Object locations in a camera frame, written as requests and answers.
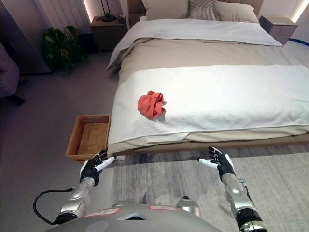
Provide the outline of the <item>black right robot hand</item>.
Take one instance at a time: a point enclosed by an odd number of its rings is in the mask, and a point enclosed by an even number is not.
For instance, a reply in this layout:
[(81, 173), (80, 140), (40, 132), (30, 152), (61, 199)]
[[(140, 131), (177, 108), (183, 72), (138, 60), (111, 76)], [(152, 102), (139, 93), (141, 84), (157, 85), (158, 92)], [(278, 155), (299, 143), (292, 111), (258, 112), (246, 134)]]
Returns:
[(228, 154), (223, 154), (219, 149), (211, 146), (209, 147), (209, 154), (211, 159), (197, 158), (197, 161), (207, 167), (217, 169), (220, 180), (225, 174), (235, 175), (234, 165)]

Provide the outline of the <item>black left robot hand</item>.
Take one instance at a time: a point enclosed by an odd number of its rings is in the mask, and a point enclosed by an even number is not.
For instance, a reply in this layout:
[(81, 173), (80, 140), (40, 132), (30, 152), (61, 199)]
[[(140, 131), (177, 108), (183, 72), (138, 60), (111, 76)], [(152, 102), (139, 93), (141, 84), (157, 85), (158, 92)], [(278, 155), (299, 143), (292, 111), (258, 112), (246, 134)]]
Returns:
[(80, 182), (86, 178), (94, 180), (94, 186), (99, 184), (99, 175), (117, 159), (117, 156), (107, 157), (107, 151), (101, 150), (92, 159), (86, 160), (80, 169)]

